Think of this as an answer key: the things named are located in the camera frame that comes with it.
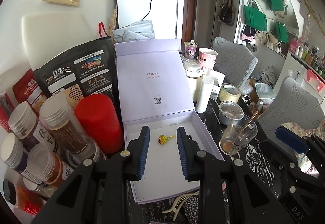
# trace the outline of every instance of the white paper roll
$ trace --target white paper roll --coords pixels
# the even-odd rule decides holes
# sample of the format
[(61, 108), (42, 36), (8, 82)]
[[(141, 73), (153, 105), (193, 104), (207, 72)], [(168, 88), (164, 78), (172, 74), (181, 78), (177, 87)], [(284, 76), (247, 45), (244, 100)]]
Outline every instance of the white paper roll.
[(198, 112), (198, 113), (205, 112), (206, 107), (209, 102), (209, 98), (210, 98), (210, 95), (212, 92), (214, 82), (215, 82), (214, 79), (209, 76), (205, 76), (202, 79), (202, 85), (201, 85), (201, 89), (199, 92), (199, 98), (198, 98), (198, 101), (197, 101), (196, 107), (195, 107), (196, 112)]

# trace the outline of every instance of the black marble table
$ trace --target black marble table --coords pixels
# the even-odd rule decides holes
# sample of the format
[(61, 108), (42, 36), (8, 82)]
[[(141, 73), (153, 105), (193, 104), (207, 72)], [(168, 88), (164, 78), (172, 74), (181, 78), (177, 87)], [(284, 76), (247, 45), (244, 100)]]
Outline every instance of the black marble table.
[[(240, 98), (238, 104), (243, 109), (244, 113), (248, 116), (252, 116), (251, 111), (245, 102)], [(211, 133), (211, 136), (217, 146), (219, 146), (220, 138), (223, 135), (226, 126), (221, 124), (218, 119), (219, 107), (218, 103), (213, 100), (209, 100), (207, 110), (199, 116), (207, 129)], [(250, 169), (259, 177), (259, 179), (271, 190), (275, 196), (279, 196), (281, 190), (280, 175), (277, 174), (275, 168), (269, 164), (266, 158), (263, 156), (260, 150), (260, 143), (267, 137), (259, 125), (258, 133), (245, 148), (242, 148), (239, 153), (233, 157), (223, 154), (225, 161), (231, 159), (240, 158), (244, 163), (248, 164)], [(150, 221), (157, 222), (172, 222), (174, 212), (164, 214), (164, 210), (170, 209), (175, 198), (170, 198), (158, 202), (152, 202), (148, 204), (138, 205), (134, 202), (130, 183), (127, 183), (126, 192), (126, 210), (130, 224), (149, 224)], [(225, 197), (225, 211), (227, 212), (227, 199)], [(181, 210), (176, 218), (178, 223), (188, 223), (186, 216)]]

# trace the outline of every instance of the white rice cooker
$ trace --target white rice cooker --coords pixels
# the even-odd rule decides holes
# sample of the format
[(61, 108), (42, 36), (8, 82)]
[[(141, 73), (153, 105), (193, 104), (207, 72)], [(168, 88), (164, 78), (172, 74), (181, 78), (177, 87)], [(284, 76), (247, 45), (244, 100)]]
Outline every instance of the white rice cooker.
[(196, 102), (199, 97), (203, 78), (203, 67), (196, 59), (188, 59), (183, 63), (185, 73), (187, 76), (188, 85), (192, 94), (193, 102)]

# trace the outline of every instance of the pink paper cup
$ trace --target pink paper cup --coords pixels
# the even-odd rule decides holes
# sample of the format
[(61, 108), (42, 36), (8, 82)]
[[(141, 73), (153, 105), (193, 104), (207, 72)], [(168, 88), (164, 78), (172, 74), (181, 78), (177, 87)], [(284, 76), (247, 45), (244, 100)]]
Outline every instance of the pink paper cup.
[(213, 62), (202, 62), (201, 60), (199, 60), (199, 62), (201, 63), (202, 67), (208, 68), (208, 69), (213, 69), (213, 67), (214, 67), (214, 65), (216, 63), (215, 61), (213, 61)]
[(201, 62), (215, 62), (218, 53), (209, 48), (200, 48), (199, 49), (199, 57), (198, 59)]

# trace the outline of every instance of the open box lid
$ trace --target open box lid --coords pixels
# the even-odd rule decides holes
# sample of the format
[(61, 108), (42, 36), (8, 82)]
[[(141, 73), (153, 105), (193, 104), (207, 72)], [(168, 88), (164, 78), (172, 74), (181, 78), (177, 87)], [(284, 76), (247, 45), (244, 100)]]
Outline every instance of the open box lid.
[(122, 121), (194, 110), (180, 39), (115, 44)]

